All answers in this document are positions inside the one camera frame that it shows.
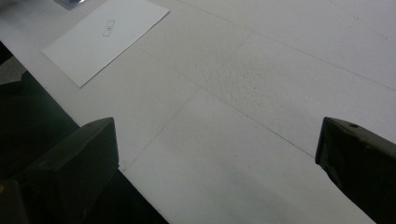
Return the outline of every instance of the small white card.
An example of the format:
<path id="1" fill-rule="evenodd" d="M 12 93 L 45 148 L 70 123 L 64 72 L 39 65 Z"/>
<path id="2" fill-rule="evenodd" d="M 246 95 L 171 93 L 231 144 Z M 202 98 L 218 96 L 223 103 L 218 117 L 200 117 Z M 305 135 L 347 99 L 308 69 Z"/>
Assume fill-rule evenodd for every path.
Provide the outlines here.
<path id="1" fill-rule="evenodd" d="M 43 52 L 81 88 L 168 12 L 145 0 L 109 0 Z"/>

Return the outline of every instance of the white paper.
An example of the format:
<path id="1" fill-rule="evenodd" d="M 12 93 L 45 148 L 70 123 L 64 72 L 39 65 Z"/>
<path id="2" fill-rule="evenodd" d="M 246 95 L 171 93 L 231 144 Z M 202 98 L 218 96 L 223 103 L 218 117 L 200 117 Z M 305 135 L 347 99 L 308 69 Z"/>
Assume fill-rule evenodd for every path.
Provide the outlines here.
<path id="1" fill-rule="evenodd" d="M 43 52 L 81 88 L 168 12 L 144 0 L 107 1 Z"/>

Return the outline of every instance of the dark object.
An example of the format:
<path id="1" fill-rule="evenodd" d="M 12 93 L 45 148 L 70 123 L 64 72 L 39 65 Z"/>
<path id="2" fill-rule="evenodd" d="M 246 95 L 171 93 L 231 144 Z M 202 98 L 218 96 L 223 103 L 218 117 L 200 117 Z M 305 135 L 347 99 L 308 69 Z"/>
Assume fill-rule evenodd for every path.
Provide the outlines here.
<path id="1" fill-rule="evenodd" d="M 83 3 L 85 0 L 55 0 L 59 5 L 64 8 L 71 10 L 79 4 Z"/>
<path id="2" fill-rule="evenodd" d="M 100 119 L 84 125 L 30 164 L 21 185 L 44 202 L 46 216 L 54 218 L 51 223 L 79 223 L 118 167 L 114 120 Z M 35 210 L 38 203 L 27 201 L 28 211 Z"/>
<path id="3" fill-rule="evenodd" d="M 396 145 L 340 119 L 323 120 L 316 163 L 376 223 L 396 223 Z"/>
<path id="4" fill-rule="evenodd" d="M 11 52 L 0 42 L 0 64 L 8 60 L 12 56 Z"/>
<path id="5" fill-rule="evenodd" d="M 0 85 L 0 180 L 8 179 L 0 185 L 11 183 L 7 189 L 12 189 L 0 194 L 0 223 L 23 223 L 23 215 L 8 212 L 12 207 L 16 214 L 26 211 L 31 224 L 167 224 L 117 170 L 112 119 L 97 122 L 78 130 L 29 73 L 20 82 Z M 93 153 L 104 147 L 108 152 L 102 157 Z M 104 156 L 109 161 L 100 163 Z M 5 222 L 3 217 L 14 219 Z"/>
<path id="6" fill-rule="evenodd" d="M 0 181 L 0 223 L 29 223 L 20 188 L 15 180 Z"/>
<path id="7" fill-rule="evenodd" d="M 0 86 L 0 179 L 10 178 L 78 129 L 30 75 Z"/>

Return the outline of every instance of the white table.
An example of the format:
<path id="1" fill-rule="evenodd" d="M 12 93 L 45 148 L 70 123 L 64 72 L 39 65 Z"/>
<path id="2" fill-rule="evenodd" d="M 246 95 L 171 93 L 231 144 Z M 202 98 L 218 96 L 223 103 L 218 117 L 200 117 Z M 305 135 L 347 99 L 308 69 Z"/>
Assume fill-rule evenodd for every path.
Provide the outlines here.
<path id="1" fill-rule="evenodd" d="M 0 38 L 171 223 L 373 223 L 314 163 L 323 117 L 396 142 L 394 1 L 152 0 L 163 21 L 79 89 L 42 49 L 104 0 L 0 10 Z"/>

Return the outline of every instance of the paper sheet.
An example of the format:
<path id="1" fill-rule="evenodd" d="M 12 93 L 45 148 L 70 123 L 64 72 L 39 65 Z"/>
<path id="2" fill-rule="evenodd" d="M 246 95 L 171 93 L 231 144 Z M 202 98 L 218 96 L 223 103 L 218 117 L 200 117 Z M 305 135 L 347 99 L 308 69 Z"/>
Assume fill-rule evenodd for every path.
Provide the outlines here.
<path id="1" fill-rule="evenodd" d="M 168 12 L 144 0 L 109 0 L 43 52 L 81 88 Z"/>

